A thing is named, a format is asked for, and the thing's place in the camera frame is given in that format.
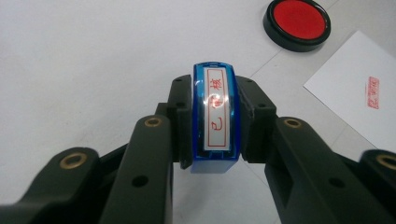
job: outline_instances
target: white label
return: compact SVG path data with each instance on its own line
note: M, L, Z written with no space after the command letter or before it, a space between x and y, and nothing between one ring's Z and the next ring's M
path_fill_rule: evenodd
M230 149L230 107L225 68L205 72L205 139L204 150Z

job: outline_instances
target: white paper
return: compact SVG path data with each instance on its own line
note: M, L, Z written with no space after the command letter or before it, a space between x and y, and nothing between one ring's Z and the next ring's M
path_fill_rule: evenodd
M362 32L304 86L375 147L396 152L396 60Z

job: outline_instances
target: black mechanical arm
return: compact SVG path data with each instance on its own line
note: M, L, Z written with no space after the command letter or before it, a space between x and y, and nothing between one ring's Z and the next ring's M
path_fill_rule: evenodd
M236 79L241 155L266 163L282 223L396 223L394 153L342 157L303 120L278 118L254 81ZM173 162L192 164L190 75L173 81L129 144L101 158L82 147L53 157L17 203L0 206L0 223L172 223Z

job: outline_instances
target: brass ring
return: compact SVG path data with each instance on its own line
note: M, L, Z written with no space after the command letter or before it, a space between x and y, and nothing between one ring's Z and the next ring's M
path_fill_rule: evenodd
M163 123L163 121L161 119L158 119L158 118L146 119L146 121L145 121L145 125L150 127L150 128L158 127L162 123Z
M390 156L390 155L378 155L376 157L376 160L383 166L388 167L391 170L396 170L396 165L388 162L387 160L391 160L396 164L396 157L395 156Z
M79 167L87 160L87 155L82 152L75 152L61 160L59 164L62 169L70 170Z
M285 119L284 122L291 128L300 128L302 126L301 122L297 119Z

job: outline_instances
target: label with red border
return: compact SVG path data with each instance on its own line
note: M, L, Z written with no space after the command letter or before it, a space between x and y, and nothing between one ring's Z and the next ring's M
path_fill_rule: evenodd
M205 72L205 139L204 150L230 149L230 108L225 68Z
M379 109L379 79L369 77L367 84L367 105L374 109Z

